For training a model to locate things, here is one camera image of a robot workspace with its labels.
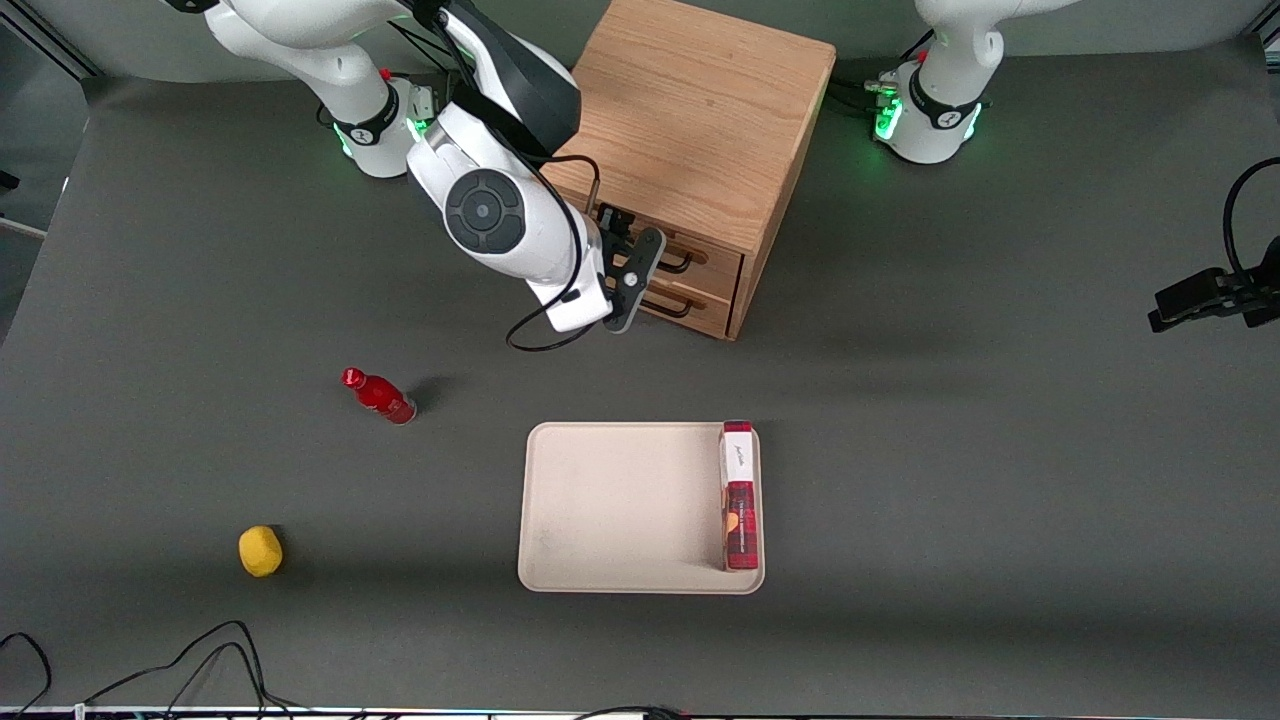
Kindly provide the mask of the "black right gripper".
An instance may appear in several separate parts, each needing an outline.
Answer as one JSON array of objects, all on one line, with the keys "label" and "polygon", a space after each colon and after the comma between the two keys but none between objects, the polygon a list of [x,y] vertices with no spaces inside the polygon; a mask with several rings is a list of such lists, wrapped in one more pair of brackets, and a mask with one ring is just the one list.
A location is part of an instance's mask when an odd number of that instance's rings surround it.
[{"label": "black right gripper", "polygon": [[620,278],[628,260],[628,241],[634,237],[632,228],[635,222],[635,214],[611,204],[599,204],[596,208],[596,224],[604,233],[600,240],[602,270],[599,273],[599,284],[611,304],[623,302]]}]

